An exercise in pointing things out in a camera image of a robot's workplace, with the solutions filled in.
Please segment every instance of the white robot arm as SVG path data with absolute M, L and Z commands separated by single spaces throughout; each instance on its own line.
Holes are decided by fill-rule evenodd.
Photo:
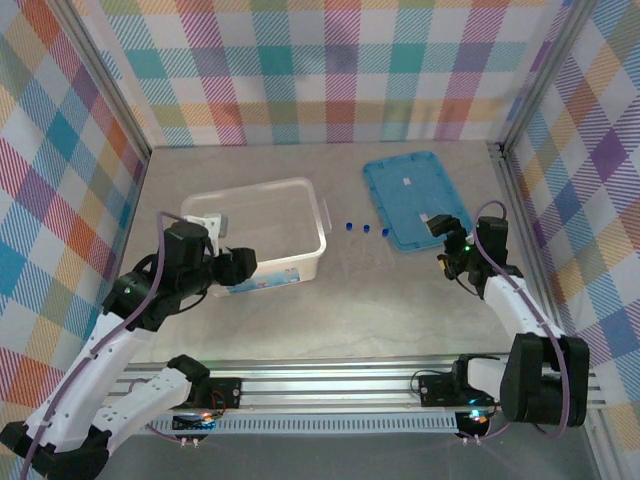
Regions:
M 158 414 L 191 397 L 212 402 L 212 392 L 203 392 L 211 388 L 209 369 L 181 355 L 145 385 L 114 404 L 102 406 L 118 376 L 164 319 L 184 311 L 184 299 L 203 297 L 213 283 L 232 286 L 253 275 L 257 266 L 253 250 L 237 248 L 220 253 L 218 238 L 225 235 L 224 218 L 190 217 L 192 221 L 180 220 L 164 231 L 162 276 L 147 307 L 122 328 L 124 319 L 152 291 L 156 255 L 146 257 L 116 280 L 103 303 L 104 313 L 65 377 L 24 423 L 4 427 L 1 443 L 22 457 L 32 458 L 33 468 L 49 479 L 89 480 L 98 476 L 122 442 Z M 96 346 L 103 340 L 106 343 L 98 350 Z M 55 410 L 47 417 L 56 397 Z M 210 408 L 207 404 L 193 406 Z
M 499 402 L 510 422 L 560 425 L 561 430 L 582 425 L 589 348 L 548 321 L 522 273 L 507 265 L 507 220 L 479 217 L 471 236 L 451 215 L 437 215 L 427 227 L 434 236 L 447 234 L 445 252 L 438 256 L 445 276 L 457 280 L 468 273 L 469 283 L 495 311 L 513 343 L 506 363 L 487 355 L 461 355 L 451 374 L 419 377 L 426 392 L 421 395 L 423 406 L 460 404 L 464 399 L 474 405 L 478 400 Z

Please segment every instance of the white plastic container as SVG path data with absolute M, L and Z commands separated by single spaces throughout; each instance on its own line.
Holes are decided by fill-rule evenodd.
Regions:
M 216 296 L 312 280 L 327 247 L 313 185 L 306 178 L 192 195 L 181 213 L 226 215 L 227 235 L 220 247 L 256 251 L 253 276 L 235 287 L 212 285 L 209 291 Z

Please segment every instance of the purple cable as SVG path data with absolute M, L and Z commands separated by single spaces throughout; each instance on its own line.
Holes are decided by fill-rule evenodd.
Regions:
M 164 269 L 164 257 L 165 257 L 164 227 L 162 225 L 162 217 L 173 218 L 174 220 L 184 220 L 182 217 L 173 215 L 172 213 L 158 212 L 158 215 L 156 217 L 156 227 L 158 230 L 158 268 L 156 270 L 155 276 L 153 277 L 153 283 L 151 284 L 151 289 L 149 290 L 149 293 L 144 298 L 142 303 L 138 305 L 138 308 L 136 308 L 131 313 L 131 315 L 129 315 L 126 319 L 124 319 L 122 323 L 120 323 L 116 328 L 114 328 L 108 334 L 106 334 L 102 338 L 102 340 L 96 343 L 95 346 L 91 350 L 89 350 L 89 353 L 91 355 L 94 355 L 94 356 L 97 355 L 106 344 L 108 344 L 122 330 L 127 328 L 127 326 L 131 322 L 133 322 L 136 318 L 138 318 L 138 316 L 144 311 L 144 309 L 147 308 L 149 303 L 151 303 L 151 300 L 153 300 L 154 295 L 158 291 L 158 287 L 160 286 L 160 280 L 162 279 L 162 271 Z M 36 430 L 36 434 L 33 437 L 33 441 L 31 442 L 31 445 L 29 446 L 29 450 L 27 451 L 27 454 L 24 457 L 24 464 L 22 465 L 22 470 L 20 470 L 20 480 L 27 480 L 27 475 L 29 473 L 29 466 L 31 465 L 31 461 L 33 460 L 33 455 L 35 454 L 36 448 L 38 448 L 38 445 L 40 444 L 40 440 L 44 435 L 44 431 L 47 428 L 44 425 L 44 423 L 48 422 L 49 419 L 53 416 L 53 414 L 55 413 L 55 409 L 60 403 L 60 400 L 62 400 L 62 398 L 64 397 L 64 394 L 67 392 L 67 390 L 69 389 L 73 381 L 76 379 L 76 377 L 80 374 L 80 372 L 84 369 L 84 367 L 87 366 L 87 364 L 91 360 L 92 359 L 89 357 L 83 358 L 80 361 L 80 363 L 78 363 L 76 368 L 74 368 L 73 371 L 69 374 L 67 379 L 62 383 L 62 385 L 60 385 L 60 388 L 51 399 L 51 403 L 49 404 L 49 407 L 45 411 L 44 416 L 42 417 L 41 424 L 38 427 L 38 430 Z
M 177 438 L 171 437 L 171 436 L 167 435 L 166 433 L 162 433 L 160 430 L 156 429 L 155 427 L 152 427 L 148 423 L 144 426 L 144 428 L 146 428 L 148 430 L 151 430 L 153 433 L 155 433 L 159 437 L 164 438 L 165 440 L 169 440 L 171 442 L 179 443 L 180 445 L 182 445 L 182 442 L 180 440 L 178 440 Z
M 478 437 L 478 440 L 484 441 L 484 440 L 490 440 L 492 438 L 495 438 L 498 435 L 500 435 L 501 433 L 503 433 L 507 428 L 509 428 L 509 425 L 511 425 L 511 424 L 510 423 L 505 423 L 502 427 L 500 427 L 498 430 L 496 430 L 492 434 L 489 434 L 489 430 L 487 430 L 487 435 L 483 435 L 482 437 Z M 463 432 L 462 430 L 458 431 L 458 433 L 460 435 L 462 435 L 463 437 L 470 438 L 471 440 L 475 440 L 476 439 L 476 437 L 474 437 L 473 435 L 470 435 L 467 432 Z
M 560 348 L 560 344 L 558 343 L 558 340 L 556 339 L 556 337 L 553 336 L 553 332 L 551 331 L 551 328 L 549 328 L 549 325 L 547 325 L 547 322 L 542 317 L 542 314 L 540 313 L 538 308 L 531 301 L 529 296 L 526 295 L 524 291 L 520 289 L 518 284 L 507 274 L 507 272 L 505 272 L 500 267 L 500 265 L 498 265 L 496 262 L 493 261 L 493 259 L 487 254 L 487 252 L 484 250 L 484 248 L 478 241 L 477 227 L 478 227 L 478 220 L 480 219 L 480 214 L 489 205 L 494 205 L 494 204 L 499 205 L 500 208 L 502 208 L 502 219 L 504 220 L 505 218 L 507 218 L 507 207 L 505 207 L 504 203 L 502 203 L 499 200 L 491 200 L 490 202 L 485 203 L 480 207 L 480 209 L 478 210 L 478 213 L 476 214 L 476 219 L 475 219 L 475 222 L 473 223 L 473 238 L 474 238 L 476 247 L 478 247 L 478 251 L 480 252 L 480 254 L 485 258 L 487 262 L 489 262 L 489 264 L 493 267 L 493 269 L 497 273 L 499 273 L 502 277 L 504 277 L 504 279 L 507 282 L 509 282 L 509 285 L 511 285 L 518 292 L 518 294 L 520 295 L 524 303 L 527 305 L 527 307 L 529 307 L 529 310 L 531 311 L 533 316 L 536 318 L 538 324 L 544 330 L 544 333 L 547 334 L 547 337 L 549 337 L 549 340 L 551 341 L 551 345 L 553 347 L 553 351 L 555 352 L 556 357 L 558 357 L 558 364 L 560 366 L 560 379 L 562 382 L 562 413 L 560 414 L 560 425 L 551 433 L 547 433 L 538 425 L 534 425 L 536 430 L 543 433 L 544 435 L 547 435 L 550 438 L 558 438 L 560 435 L 564 433 L 565 429 L 567 428 L 567 421 L 569 420 L 570 396 L 569 396 L 569 374 L 567 372 L 567 364 L 564 360 L 564 355 L 562 354 L 562 349 Z M 501 428 L 497 432 L 492 433 L 489 437 L 483 437 L 483 439 L 495 437 L 499 433 L 506 430 L 508 425 L 509 424 L 506 424 L 503 428 Z

